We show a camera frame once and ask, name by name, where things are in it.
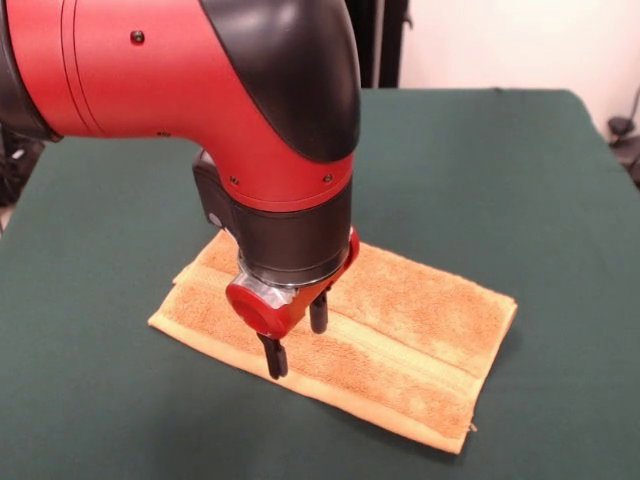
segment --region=green tablecloth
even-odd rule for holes
[[[459,457],[147,327],[213,234],[196,151],[41,159],[0,241],[0,478],[640,478],[640,196],[576,97],[364,94],[362,239],[520,304]]]

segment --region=folded towel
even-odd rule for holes
[[[226,233],[175,279],[149,324],[180,342],[269,377],[264,350],[225,297],[237,273]],[[277,384],[399,435],[458,454],[517,310],[512,298],[396,254],[361,245],[329,294],[329,327],[308,318],[286,337]]]

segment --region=towel edge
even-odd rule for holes
[[[263,358],[237,350],[212,337],[190,330],[159,312],[148,320],[148,325],[208,357],[251,373],[280,387],[287,388],[299,395],[331,405],[401,437],[454,455],[458,455],[462,451],[466,433],[459,438],[445,437],[428,426],[388,407],[306,377],[295,371],[290,370],[287,377],[276,382],[264,374]]]
[[[473,392],[473,397],[472,397],[475,399],[472,405],[473,416],[475,416],[476,406],[478,404],[478,400],[480,399],[480,394],[482,393],[482,389],[484,388],[484,385],[487,382],[489,375],[491,374],[491,370],[493,369],[493,366],[495,364],[496,357],[498,356],[498,352],[500,351],[500,348],[502,348],[504,339],[506,338],[507,334],[511,330],[513,321],[516,318],[516,315],[518,313],[518,303],[514,299],[511,299],[511,300],[512,300],[512,305],[511,305],[511,311],[509,312],[510,316],[509,316],[509,319],[506,322],[504,322],[502,330],[500,331],[499,341],[496,342],[496,344],[494,345],[488,357],[488,359],[490,360],[489,366],[485,371],[484,375],[482,377],[477,378],[477,382],[475,384],[475,391]]]

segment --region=screw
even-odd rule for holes
[[[144,32],[142,30],[134,30],[131,32],[131,41],[137,44],[144,43]]]

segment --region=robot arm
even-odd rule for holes
[[[1,0],[0,123],[43,140],[181,137],[206,218],[239,246],[227,297],[279,343],[357,254],[360,122],[343,0]]]

